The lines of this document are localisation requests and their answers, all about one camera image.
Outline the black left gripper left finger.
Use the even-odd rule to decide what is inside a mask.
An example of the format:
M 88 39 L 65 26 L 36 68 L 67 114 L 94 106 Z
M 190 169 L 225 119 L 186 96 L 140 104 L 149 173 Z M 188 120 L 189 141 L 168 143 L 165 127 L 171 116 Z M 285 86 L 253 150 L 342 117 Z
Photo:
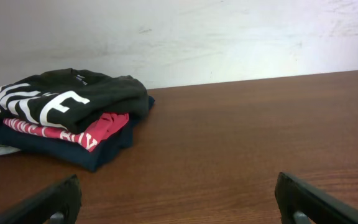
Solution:
M 0 224 L 74 224 L 81 208 L 81 188 L 76 175 L 49 185 L 0 213 Z

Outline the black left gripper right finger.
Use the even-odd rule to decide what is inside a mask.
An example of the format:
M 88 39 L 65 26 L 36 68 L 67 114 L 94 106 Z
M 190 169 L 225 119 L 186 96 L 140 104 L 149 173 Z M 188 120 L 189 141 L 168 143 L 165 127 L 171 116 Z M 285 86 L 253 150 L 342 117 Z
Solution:
M 358 224 L 358 210 L 286 172 L 278 175 L 275 198 L 283 224 Z

